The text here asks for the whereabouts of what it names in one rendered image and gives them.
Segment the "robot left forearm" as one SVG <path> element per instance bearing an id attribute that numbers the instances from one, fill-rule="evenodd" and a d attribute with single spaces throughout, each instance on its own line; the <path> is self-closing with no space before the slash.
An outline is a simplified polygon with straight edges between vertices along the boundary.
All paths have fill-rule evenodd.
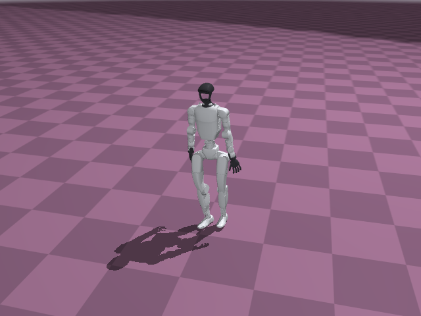
<path id="1" fill-rule="evenodd" d="M 228 138 L 229 139 L 225 139 L 225 143 L 226 143 L 226 150 L 227 152 L 230 154 L 230 157 L 233 158 L 235 157 L 235 153 L 234 153 L 234 148 L 233 148 L 233 136 L 232 133 L 229 131 L 228 132 Z"/>

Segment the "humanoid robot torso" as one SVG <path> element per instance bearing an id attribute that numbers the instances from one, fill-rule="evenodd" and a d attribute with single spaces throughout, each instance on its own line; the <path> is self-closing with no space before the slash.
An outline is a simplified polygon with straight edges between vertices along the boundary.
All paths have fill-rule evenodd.
<path id="1" fill-rule="evenodd" d="M 202 148 L 203 158 L 208 160 L 217 159 L 217 151 L 219 146 L 215 144 L 215 139 L 219 136 L 222 128 L 222 119 L 218 116 L 217 104 L 211 107 L 202 107 L 204 103 L 200 103 L 195 107 L 195 120 L 197 131 L 202 140 L 205 140 L 205 145 Z"/>

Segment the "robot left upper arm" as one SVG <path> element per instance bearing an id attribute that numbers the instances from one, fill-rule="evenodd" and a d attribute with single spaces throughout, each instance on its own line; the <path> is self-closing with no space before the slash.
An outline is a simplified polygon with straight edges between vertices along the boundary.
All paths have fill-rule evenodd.
<path id="1" fill-rule="evenodd" d="M 225 139 L 229 139 L 228 132 L 231 131 L 230 118 L 229 118 L 230 112 L 227 108 L 223 108 L 223 107 L 217 108 L 217 112 L 218 112 L 218 116 L 222 119 L 222 125 L 224 128 L 224 131 L 222 131 L 222 137 Z"/>

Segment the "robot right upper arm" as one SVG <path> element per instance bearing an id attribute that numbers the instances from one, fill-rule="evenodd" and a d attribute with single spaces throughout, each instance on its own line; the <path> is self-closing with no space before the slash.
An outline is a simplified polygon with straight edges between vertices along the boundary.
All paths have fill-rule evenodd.
<path id="1" fill-rule="evenodd" d="M 189 126 L 187 128 L 187 133 L 188 134 L 192 134 L 194 135 L 197 131 L 197 129 L 195 128 L 195 107 L 196 105 L 192 105 L 190 108 L 188 108 L 187 113 L 188 113 L 188 123 Z"/>

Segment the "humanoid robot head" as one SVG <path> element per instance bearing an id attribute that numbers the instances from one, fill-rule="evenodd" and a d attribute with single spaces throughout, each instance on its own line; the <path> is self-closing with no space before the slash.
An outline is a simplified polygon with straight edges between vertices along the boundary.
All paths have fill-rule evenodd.
<path id="1" fill-rule="evenodd" d="M 214 105 L 214 103 L 211 102 L 211 94 L 214 91 L 214 86 L 210 83 L 204 83 L 202 85 L 200 85 L 198 92 L 199 92 L 199 97 L 200 100 L 204 103 L 204 105 L 202 105 L 202 107 L 211 107 L 212 105 Z M 209 98 L 205 98 L 202 99 L 201 97 L 201 93 L 205 93 L 205 94 L 209 94 Z M 212 103 L 212 105 L 209 105 L 210 103 Z"/>

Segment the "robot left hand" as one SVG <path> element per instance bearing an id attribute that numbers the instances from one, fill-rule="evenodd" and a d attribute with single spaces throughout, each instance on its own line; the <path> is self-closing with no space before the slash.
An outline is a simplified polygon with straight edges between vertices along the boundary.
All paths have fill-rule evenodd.
<path id="1" fill-rule="evenodd" d="M 240 166 L 240 164 L 239 164 L 239 161 L 236 159 L 236 156 L 235 157 L 233 157 L 233 158 L 231 158 L 230 157 L 230 154 L 228 154 L 228 156 L 229 156 L 229 158 L 230 158 L 230 168 L 229 168 L 229 171 L 231 170 L 231 167 L 233 168 L 233 174 L 234 174 L 234 172 L 235 173 L 237 173 L 237 170 L 238 170 L 238 172 L 239 172 L 239 168 L 240 168 L 240 170 L 241 170 L 241 166 Z M 238 167 L 239 166 L 239 167 Z M 237 168 L 236 168 L 237 167 Z M 234 170 L 234 168 L 235 168 L 235 170 Z"/>

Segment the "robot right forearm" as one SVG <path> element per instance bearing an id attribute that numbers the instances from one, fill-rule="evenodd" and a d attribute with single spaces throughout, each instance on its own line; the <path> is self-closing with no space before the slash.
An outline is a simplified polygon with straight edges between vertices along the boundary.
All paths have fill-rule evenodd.
<path id="1" fill-rule="evenodd" d="M 188 134 L 187 133 L 187 137 L 188 137 L 188 141 L 187 141 L 187 144 L 188 144 L 188 151 L 189 151 L 189 149 L 192 147 L 193 148 L 193 150 L 195 149 L 194 148 L 194 145 L 195 145 L 195 135 L 192 135 L 192 134 Z"/>

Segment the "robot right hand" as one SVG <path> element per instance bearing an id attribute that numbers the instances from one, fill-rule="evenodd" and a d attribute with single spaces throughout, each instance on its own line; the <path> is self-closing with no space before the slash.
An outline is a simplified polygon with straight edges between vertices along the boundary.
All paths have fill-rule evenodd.
<path id="1" fill-rule="evenodd" d="M 191 160 L 192 159 L 192 156 L 193 156 L 193 153 L 194 153 L 194 150 L 193 150 L 192 147 L 189 149 L 188 153 L 189 153 L 189 158 Z"/>

